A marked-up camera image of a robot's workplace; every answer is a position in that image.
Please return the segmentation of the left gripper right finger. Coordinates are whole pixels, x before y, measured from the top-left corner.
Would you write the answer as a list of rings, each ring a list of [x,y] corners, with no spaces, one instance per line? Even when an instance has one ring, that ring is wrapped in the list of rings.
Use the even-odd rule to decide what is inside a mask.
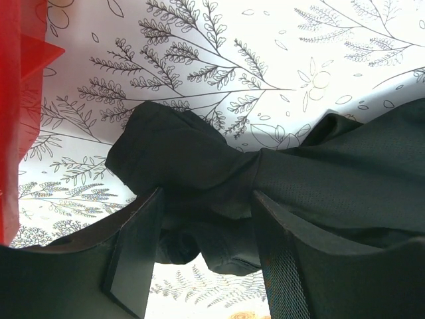
[[[252,220],[271,317],[424,317],[422,237],[387,249],[362,245],[259,191]]]

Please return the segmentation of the black t shirt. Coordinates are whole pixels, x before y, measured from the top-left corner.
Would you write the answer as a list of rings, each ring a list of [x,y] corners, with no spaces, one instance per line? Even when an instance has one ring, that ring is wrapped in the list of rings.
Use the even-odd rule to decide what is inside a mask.
[[[110,149],[106,167],[136,195],[164,191],[161,264],[202,256],[219,274],[259,270],[254,191],[365,245],[388,247],[424,234],[423,99],[366,124],[328,114],[300,145],[254,152],[229,146],[190,111],[144,102]]]

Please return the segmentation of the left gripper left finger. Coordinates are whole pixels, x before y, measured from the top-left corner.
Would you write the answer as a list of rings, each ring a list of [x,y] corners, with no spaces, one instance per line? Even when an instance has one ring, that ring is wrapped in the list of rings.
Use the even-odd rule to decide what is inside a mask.
[[[47,246],[2,246],[1,317],[143,318],[162,214],[156,189]]]

